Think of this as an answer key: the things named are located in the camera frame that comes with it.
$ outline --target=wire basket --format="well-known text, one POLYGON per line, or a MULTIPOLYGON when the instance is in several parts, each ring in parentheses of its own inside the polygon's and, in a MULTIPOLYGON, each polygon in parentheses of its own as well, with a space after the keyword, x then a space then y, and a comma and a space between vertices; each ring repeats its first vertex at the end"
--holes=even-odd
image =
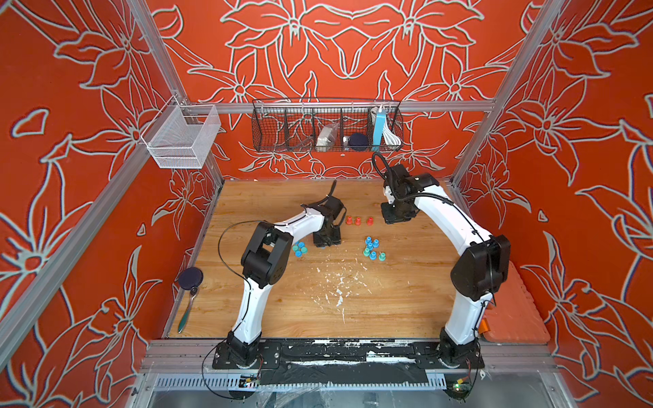
POLYGON ((400 101, 286 98, 255 99, 252 105, 252 140, 257 151, 393 151, 404 144, 400 101), (383 137, 374 144, 375 108, 380 106, 394 137, 383 137), (334 128, 336 137, 332 144, 324 145, 318 139, 327 126, 334 128), (349 138, 355 133, 364 135, 367 144, 350 145, 349 138))
POLYGON ((199 124, 188 123, 177 106, 147 143, 148 150, 160 168, 202 168, 220 126, 215 106, 199 124))

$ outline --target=white cable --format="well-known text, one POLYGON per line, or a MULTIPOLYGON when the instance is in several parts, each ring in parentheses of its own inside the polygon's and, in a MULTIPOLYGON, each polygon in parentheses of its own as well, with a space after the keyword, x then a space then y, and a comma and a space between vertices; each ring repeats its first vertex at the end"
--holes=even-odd
MULTIPOLYGON (((370 113, 372 113, 372 122, 376 123, 376 114, 379 111, 379 109, 383 109, 382 106, 379 107, 373 107, 370 113)), ((386 145, 388 146, 399 146, 402 144, 402 140, 397 136, 396 134, 392 133, 390 128, 388 127, 388 122, 383 123, 383 141, 385 142, 386 145)))

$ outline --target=plastic bag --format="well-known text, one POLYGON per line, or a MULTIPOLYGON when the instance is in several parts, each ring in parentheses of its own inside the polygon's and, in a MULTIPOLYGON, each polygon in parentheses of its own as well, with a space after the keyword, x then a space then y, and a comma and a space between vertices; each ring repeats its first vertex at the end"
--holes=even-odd
POLYGON ((338 125, 329 123, 322 128, 319 136, 317 137, 316 151, 327 151, 333 147, 338 137, 338 125))

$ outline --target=green handle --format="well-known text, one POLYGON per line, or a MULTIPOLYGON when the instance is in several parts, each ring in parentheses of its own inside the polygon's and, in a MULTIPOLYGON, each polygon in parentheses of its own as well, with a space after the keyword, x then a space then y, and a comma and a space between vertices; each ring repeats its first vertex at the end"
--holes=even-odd
POLYGON ((190 314, 191 314, 191 310, 186 309, 186 312, 183 314, 182 319, 179 321, 179 329, 178 329, 179 333, 183 332, 183 328, 186 327, 186 322, 188 321, 188 315, 190 314))
POLYGON ((177 328, 177 333, 183 332, 183 329, 186 327, 188 322, 188 316, 191 314, 191 307, 193 307, 193 300, 197 296, 197 287, 191 289, 191 299, 188 301, 188 306, 186 311, 183 313, 182 319, 179 321, 179 327, 177 328))

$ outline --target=black wire basket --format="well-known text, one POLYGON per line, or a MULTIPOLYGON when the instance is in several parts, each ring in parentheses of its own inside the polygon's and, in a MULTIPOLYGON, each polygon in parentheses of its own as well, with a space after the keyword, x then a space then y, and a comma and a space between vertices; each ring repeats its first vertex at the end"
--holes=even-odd
POLYGON ((400 101, 286 98, 255 99, 252 105, 251 130, 257 151, 393 151, 404 145, 400 101), (392 134, 375 145, 375 116, 381 106, 392 134), (320 137, 323 131, 332 136, 327 143, 320 137))

